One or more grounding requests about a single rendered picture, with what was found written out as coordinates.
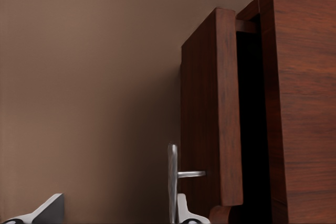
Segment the silver drawer handle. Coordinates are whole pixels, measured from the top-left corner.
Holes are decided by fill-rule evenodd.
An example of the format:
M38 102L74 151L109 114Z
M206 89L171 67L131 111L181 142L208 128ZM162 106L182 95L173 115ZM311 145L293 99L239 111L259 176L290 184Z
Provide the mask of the silver drawer handle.
M169 144L167 148L168 154L168 194L169 194L169 219L170 224L179 224L177 213L177 182L181 178L201 177L205 176L205 171L188 171L179 172L177 170L177 146Z

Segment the brown wooden cabinet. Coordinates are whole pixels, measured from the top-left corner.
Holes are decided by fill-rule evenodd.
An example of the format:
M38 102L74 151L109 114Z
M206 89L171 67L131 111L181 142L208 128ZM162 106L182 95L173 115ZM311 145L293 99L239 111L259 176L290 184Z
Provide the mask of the brown wooden cabinet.
M272 224L336 224L336 0L255 0Z

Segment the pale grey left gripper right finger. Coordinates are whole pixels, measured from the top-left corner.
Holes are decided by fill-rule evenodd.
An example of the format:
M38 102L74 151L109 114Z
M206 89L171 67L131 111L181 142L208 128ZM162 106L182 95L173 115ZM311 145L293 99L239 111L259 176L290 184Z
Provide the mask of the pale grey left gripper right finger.
M177 213L179 224L210 224L210 220L206 217L189 211L185 194L177 195Z

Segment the brown wooden drawer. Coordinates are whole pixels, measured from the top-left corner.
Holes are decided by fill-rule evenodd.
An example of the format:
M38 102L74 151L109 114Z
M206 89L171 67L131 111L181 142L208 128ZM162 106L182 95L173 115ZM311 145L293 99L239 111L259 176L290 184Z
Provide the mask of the brown wooden drawer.
M233 10L216 8L182 46L181 169L191 208L243 203L237 42Z

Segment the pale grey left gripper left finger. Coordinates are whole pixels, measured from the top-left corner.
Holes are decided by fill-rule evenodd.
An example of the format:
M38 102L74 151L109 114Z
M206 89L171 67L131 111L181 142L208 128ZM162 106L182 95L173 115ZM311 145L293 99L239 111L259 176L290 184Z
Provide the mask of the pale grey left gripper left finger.
M4 221L1 224L62 224L64 221L64 194L52 195L36 210Z

